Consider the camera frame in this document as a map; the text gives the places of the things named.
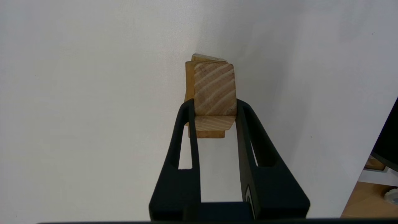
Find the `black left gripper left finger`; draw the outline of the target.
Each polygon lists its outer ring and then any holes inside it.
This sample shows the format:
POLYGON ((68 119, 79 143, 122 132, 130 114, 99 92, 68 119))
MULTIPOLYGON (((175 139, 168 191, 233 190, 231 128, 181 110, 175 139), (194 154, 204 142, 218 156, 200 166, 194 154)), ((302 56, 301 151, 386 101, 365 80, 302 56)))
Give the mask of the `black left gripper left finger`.
POLYGON ((184 211, 201 202, 200 163, 194 119, 194 100, 190 99, 178 110, 170 145, 148 206, 151 221, 182 221, 184 211), (192 167, 179 169, 186 123, 189 123, 192 167))

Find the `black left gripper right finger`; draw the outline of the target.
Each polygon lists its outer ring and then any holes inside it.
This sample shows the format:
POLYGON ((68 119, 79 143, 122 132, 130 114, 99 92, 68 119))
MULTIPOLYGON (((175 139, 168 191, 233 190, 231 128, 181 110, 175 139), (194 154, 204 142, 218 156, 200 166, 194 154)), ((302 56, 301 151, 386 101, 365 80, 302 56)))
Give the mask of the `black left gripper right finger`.
POLYGON ((243 201, 256 220, 306 218, 310 200, 252 107, 237 100, 236 130, 243 201))

